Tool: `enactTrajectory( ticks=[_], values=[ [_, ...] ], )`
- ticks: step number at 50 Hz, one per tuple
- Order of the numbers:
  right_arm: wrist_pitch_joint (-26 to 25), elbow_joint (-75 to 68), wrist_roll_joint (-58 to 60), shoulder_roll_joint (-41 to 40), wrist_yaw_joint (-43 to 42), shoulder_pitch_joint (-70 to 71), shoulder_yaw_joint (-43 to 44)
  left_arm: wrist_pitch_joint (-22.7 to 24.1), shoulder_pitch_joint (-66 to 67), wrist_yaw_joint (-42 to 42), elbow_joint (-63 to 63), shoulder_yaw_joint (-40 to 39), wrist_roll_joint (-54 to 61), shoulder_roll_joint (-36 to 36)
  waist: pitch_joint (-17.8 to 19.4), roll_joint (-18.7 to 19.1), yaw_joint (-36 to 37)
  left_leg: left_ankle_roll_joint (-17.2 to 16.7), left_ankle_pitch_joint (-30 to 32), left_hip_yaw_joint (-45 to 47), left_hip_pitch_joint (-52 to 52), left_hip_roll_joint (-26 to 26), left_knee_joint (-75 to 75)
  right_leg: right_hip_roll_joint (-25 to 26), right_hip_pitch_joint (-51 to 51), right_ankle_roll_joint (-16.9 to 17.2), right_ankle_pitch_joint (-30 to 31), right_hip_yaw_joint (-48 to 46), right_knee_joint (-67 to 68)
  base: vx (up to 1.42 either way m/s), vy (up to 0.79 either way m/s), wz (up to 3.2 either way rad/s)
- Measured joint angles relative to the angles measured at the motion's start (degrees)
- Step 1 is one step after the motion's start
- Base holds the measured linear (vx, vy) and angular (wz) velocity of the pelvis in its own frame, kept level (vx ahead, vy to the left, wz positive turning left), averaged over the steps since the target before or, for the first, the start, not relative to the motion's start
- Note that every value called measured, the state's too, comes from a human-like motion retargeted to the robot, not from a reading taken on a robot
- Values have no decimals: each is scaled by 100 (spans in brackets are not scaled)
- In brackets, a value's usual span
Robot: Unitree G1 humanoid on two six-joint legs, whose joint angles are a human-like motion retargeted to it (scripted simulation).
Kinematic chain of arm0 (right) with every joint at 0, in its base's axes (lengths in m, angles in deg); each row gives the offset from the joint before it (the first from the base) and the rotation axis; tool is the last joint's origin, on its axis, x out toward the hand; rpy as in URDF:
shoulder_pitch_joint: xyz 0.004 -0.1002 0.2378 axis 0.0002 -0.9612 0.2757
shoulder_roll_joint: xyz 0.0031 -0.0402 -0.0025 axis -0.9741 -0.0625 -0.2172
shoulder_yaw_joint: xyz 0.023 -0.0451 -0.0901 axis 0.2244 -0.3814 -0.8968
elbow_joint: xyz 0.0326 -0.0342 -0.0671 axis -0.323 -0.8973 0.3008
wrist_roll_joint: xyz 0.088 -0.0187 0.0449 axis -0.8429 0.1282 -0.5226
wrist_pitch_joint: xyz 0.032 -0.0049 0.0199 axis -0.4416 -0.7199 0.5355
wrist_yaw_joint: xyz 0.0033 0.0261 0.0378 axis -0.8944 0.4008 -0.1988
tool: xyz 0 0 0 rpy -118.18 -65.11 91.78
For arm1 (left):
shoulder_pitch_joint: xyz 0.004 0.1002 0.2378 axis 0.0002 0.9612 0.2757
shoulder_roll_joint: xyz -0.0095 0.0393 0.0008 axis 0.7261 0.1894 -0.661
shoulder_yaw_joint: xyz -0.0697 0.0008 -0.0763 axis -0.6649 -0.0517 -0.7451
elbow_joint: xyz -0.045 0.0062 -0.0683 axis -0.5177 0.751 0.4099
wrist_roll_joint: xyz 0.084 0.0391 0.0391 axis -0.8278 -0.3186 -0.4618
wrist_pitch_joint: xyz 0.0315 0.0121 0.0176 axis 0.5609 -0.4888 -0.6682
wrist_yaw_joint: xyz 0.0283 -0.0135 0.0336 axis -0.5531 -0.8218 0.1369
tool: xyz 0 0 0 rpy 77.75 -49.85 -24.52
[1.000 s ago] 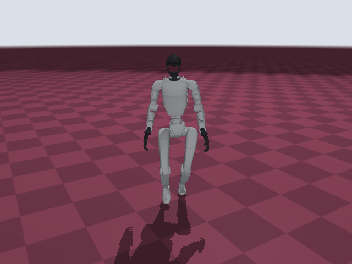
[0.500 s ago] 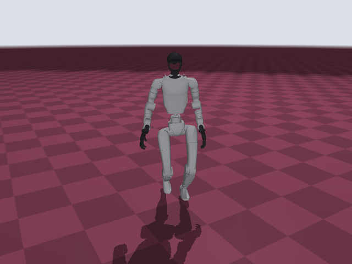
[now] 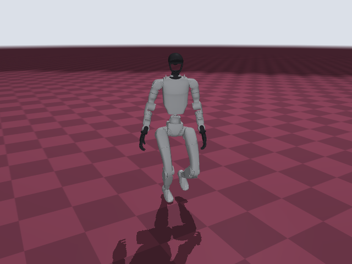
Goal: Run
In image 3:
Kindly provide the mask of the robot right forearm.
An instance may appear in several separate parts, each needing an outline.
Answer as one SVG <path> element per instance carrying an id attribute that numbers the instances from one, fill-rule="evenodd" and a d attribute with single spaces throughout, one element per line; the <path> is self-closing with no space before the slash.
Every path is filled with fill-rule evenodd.
<path id="1" fill-rule="evenodd" d="M 145 126 L 148 127 L 148 131 L 150 129 L 150 123 L 151 123 L 151 116 L 152 116 L 152 112 L 151 111 L 148 111 L 148 106 L 149 106 L 149 103 L 147 102 L 146 106 L 145 106 L 145 110 L 144 110 L 144 119 L 143 119 L 143 127 L 142 127 L 142 131 L 144 129 Z"/>

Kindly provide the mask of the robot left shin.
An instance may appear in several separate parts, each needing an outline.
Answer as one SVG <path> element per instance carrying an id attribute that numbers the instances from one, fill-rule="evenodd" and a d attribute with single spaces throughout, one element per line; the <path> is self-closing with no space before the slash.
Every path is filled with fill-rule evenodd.
<path id="1" fill-rule="evenodd" d="M 199 175 L 199 174 L 200 174 L 200 170 L 199 170 L 198 175 Z M 197 178 L 197 176 L 196 176 L 196 177 L 192 177 L 192 176 L 189 175 L 189 173 L 188 173 L 188 168 L 186 168 L 183 172 L 181 172 L 180 175 L 184 176 L 183 178 L 186 178 L 186 179 Z M 182 176 L 180 176 L 180 177 L 182 178 Z"/>

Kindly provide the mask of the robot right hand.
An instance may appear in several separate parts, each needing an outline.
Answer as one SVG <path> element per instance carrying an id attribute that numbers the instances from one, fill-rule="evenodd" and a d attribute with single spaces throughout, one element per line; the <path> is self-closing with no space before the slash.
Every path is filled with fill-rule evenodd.
<path id="1" fill-rule="evenodd" d="M 145 145 L 145 140 L 144 140 L 144 138 L 145 138 L 145 135 L 146 135 L 147 132 L 148 132 L 148 129 L 149 129 L 149 128 L 148 128 L 147 126 L 145 126 L 144 129 L 143 129 L 143 131 L 141 131 L 139 147 L 140 147 L 141 150 L 143 150 L 143 151 L 145 151 L 145 149 L 143 148 L 142 143 L 144 143 L 144 145 Z"/>

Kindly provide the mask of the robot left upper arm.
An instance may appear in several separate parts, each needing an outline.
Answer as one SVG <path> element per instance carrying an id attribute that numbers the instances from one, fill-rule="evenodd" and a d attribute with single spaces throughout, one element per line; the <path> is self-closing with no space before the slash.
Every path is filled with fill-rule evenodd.
<path id="1" fill-rule="evenodd" d="M 193 110 L 201 109 L 200 107 L 200 93 L 199 93 L 199 85 L 195 79 L 188 78 L 189 87 L 191 88 L 191 95 L 193 99 L 192 108 Z"/>

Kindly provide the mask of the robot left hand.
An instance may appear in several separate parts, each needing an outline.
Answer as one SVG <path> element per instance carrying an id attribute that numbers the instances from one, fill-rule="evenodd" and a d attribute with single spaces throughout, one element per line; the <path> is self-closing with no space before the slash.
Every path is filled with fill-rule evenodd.
<path id="1" fill-rule="evenodd" d="M 200 134 L 202 135 L 202 140 L 203 140 L 203 146 L 200 148 L 201 150 L 203 150 L 205 147 L 206 147 L 206 134 L 205 134 L 205 129 L 204 129 L 204 126 L 201 125 L 200 126 Z"/>

